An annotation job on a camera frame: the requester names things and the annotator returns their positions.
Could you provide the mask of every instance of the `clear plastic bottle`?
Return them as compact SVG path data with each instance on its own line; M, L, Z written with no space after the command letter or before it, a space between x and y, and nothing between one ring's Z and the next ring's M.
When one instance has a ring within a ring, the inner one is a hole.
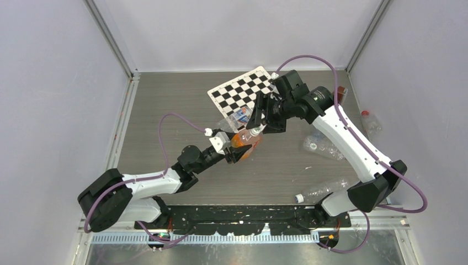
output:
M255 147L257 147L257 144L262 140L262 131L264 128L265 126L260 126L250 130L243 130L231 139L231 146L234 148L252 145L252 148L244 153L240 160L249 157Z
M363 124L364 131L369 138L369 141L373 141L376 136L382 130L379 121L374 114L369 113L367 110L361 112L361 122Z
M319 130L315 130L304 140L304 149L333 160L345 160L340 150Z
M330 180L303 190L300 194L294 196L294 200L296 203L317 204L330 193L345 190L348 187L349 181L346 178Z
M228 117L222 119L218 124L216 124L216 127L223 131L227 131L228 133L238 133L239 128L247 125L251 115L252 110L248 106L244 106Z

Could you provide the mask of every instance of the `checkerboard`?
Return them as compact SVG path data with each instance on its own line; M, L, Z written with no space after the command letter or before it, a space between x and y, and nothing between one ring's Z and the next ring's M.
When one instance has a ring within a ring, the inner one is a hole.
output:
M268 72L259 66L254 70L238 76L208 91L215 106L224 117L227 117L247 105L253 109L258 91L264 94L277 93L276 87L270 84Z

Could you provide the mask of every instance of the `wooden table surface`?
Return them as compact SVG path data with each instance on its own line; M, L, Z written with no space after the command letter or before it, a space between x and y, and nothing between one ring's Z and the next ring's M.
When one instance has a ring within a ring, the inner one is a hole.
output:
M201 128L213 128L223 117L206 92L241 72L143 73L136 92L118 169L121 173L150 173L164 169L158 142L158 123L169 112L188 118ZM333 89L330 71L299 72L309 89ZM362 131L359 109L348 76L339 71L339 85L349 89L343 108ZM356 179L347 161L334 161L304 151L310 132L304 120L289 119L285 133L264 135L251 156L235 165L221 161L197 175L190 190L161 197L167 204L291 204L302 189L339 177ZM204 150L206 136L170 116L162 125L162 139L169 165L187 145Z

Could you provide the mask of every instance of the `bottle with orange liquid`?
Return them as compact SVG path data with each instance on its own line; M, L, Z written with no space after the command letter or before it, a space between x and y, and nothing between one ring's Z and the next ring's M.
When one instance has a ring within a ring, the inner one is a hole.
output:
M244 153L240 160L244 160L249 157L255 147L257 147L257 144L262 140L262 131L264 128L265 125L261 125L260 127L252 128L250 130L243 130L231 139L231 146L234 148L252 145L252 148Z

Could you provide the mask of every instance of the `white backdrop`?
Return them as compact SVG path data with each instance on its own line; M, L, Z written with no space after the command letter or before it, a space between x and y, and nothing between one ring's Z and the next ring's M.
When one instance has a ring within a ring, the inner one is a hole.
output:
M376 146L402 159L428 209L409 214L422 264L466 264L468 2L394 1L351 77L382 123ZM403 182L391 197L421 206Z
M99 0L141 72L276 69L299 54L344 68L380 0ZM312 60L288 68L325 69Z
M83 1L2 1L1 264L70 264L127 77Z

